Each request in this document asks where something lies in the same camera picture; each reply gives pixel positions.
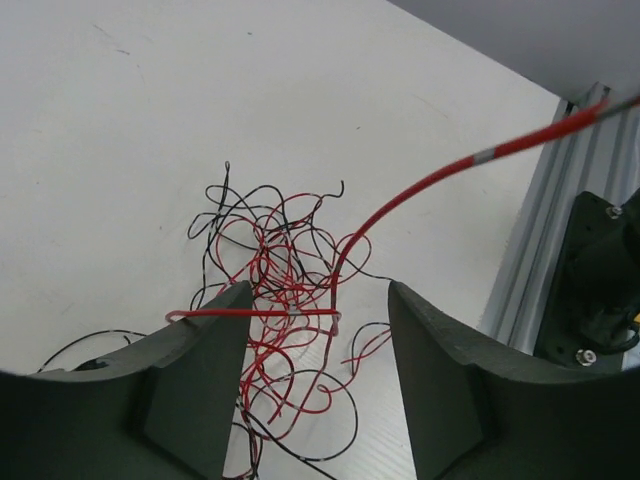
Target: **bolt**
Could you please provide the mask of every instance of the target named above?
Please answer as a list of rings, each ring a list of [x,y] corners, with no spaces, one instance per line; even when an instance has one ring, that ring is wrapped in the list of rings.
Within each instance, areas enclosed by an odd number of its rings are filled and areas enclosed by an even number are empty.
[[[583,367],[590,367],[591,365],[596,363],[598,357],[593,350],[583,350],[581,348],[576,352],[576,360]]]
[[[622,209],[620,207],[609,207],[607,208],[607,215],[611,220],[617,220],[622,215]]]

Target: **metal screw head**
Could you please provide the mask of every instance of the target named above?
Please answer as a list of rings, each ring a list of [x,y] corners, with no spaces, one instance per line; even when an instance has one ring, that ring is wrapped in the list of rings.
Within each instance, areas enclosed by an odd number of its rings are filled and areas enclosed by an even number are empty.
[[[612,220],[617,220],[622,215],[622,209],[620,207],[609,207],[607,208],[607,215]]]
[[[598,357],[593,350],[580,349],[576,352],[576,360],[583,367],[590,367],[591,365],[596,363]]]

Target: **aluminum profile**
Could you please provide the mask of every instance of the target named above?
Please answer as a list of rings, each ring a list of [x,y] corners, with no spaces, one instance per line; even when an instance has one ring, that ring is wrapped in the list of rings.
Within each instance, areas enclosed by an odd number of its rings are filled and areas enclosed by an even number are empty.
[[[596,84],[578,105],[561,100],[554,121],[607,96],[616,94]],[[574,198],[590,191],[613,204],[626,200],[640,184],[638,145],[638,114],[631,111],[543,148],[481,332],[533,353]]]

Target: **white table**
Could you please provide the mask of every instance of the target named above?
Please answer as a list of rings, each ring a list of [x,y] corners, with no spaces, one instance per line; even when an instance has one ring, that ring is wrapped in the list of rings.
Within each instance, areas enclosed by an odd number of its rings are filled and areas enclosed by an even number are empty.
[[[346,194],[336,235],[434,168],[547,123],[557,98],[384,0],[10,2],[0,16],[0,367],[31,373],[71,340],[151,332],[198,288],[203,245],[185,230],[222,180],[248,190]],[[371,232],[368,270],[474,325],[539,151],[460,175]],[[236,255],[229,249],[229,255]],[[386,285],[341,292],[330,371]],[[87,342],[72,367],[122,346]],[[301,365],[318,365],[317,349]],[[412,478],[391,345],[351,388],[361,430],[321,465],[340,479]],[[336,397],[337,402],[344,399]],[[290,444],[335,450],[351,412],[303,420]],[[229,473],[246,462],[232,438]],[[316,478],[269,447],[261,478]]]

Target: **black mechanical part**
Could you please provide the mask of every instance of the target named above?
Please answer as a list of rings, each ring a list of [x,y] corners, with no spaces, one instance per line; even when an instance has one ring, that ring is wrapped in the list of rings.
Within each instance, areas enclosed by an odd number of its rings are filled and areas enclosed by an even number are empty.
[[[638,194],[616,207],[583,192],[575,199],[534,355],[584,368],[580,350],[592,350],[589,369],[617,372],[623,353],[638,344],[640,217]]]
[[[624,478],[637,470],[640,369],[599,375],[526,355],[397,282],[389,319],[418,480]]]
[[[251,308],[248,282],[205,308]],[[0,372],[8,480],[222,476],[250,319],[175,322],[75,371]]]

